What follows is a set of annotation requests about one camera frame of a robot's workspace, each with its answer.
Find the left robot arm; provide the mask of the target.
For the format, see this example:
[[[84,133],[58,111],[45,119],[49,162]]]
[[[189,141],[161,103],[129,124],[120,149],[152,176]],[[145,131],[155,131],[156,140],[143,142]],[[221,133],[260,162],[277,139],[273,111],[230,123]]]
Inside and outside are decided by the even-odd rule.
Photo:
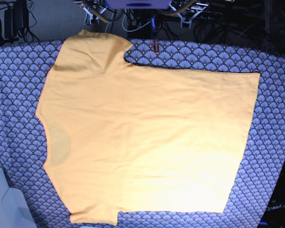
[[[169,3],[169,9],[177,11],[190,0],[173,0]],[[195,0],[187,9],[174,15],[174,17],[180,19],[181,28],[191,28],[192,21],[197,18],[205,9],[210,5],[208,0]]]

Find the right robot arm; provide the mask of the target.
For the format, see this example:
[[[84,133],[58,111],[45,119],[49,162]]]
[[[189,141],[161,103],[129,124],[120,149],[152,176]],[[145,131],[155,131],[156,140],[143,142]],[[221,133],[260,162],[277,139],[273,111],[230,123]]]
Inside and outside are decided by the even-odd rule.
[[[73,3],[86,13],[86,24],[100,21],[110,24],[117,18],[117,11],[109,9],[102,0],[73,0]]]

